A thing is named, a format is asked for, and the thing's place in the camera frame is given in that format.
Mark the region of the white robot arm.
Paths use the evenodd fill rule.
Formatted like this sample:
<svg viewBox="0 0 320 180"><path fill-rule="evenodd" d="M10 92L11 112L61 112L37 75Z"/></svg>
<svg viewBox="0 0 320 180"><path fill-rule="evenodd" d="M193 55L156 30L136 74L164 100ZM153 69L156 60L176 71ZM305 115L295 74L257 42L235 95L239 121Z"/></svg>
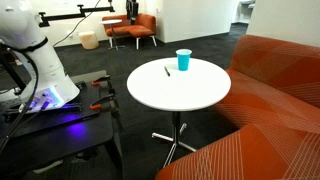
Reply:
<svg viewBox="0 0 320 180"><path fill-rule="evenodd" d="M0 1L0 39L11 47L31 76L20 99L26 104L38 82L28 113L58 109L76 98L80 90L72 82L48 38L41 32L29 0Z"/></svg>

